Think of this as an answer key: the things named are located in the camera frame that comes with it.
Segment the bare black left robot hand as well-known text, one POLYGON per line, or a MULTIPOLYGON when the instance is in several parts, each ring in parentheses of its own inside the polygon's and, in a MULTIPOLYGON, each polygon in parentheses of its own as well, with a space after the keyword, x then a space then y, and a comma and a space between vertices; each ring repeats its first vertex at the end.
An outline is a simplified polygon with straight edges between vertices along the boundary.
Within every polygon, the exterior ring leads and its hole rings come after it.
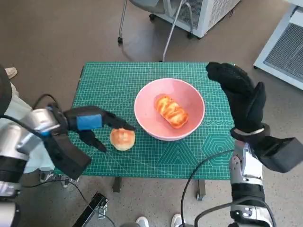
POLYGON ((94 129, 103 128, 105 125, 113 128, 134 131, 135 127, 131 126, 122 118, 114 113, 103 110, 97 106, 81 106, 72 108, 64 112, 64 116, 68 123, 68 129, 76 132, 79 138, 89 146, 93 146, 101 152, 107 149, 96 138, 94 129))

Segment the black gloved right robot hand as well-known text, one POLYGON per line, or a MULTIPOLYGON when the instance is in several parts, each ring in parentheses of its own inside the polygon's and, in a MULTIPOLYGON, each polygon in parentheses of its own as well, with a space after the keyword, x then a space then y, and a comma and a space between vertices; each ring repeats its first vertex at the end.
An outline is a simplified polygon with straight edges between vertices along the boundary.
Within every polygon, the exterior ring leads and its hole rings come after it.
POLYGON ((254 85, 247 72, 229 63, 210 62, 206 66, 210 80, 218 82, 227 96, 235 128, 253 133, 263 128, 265 85, 254 85))

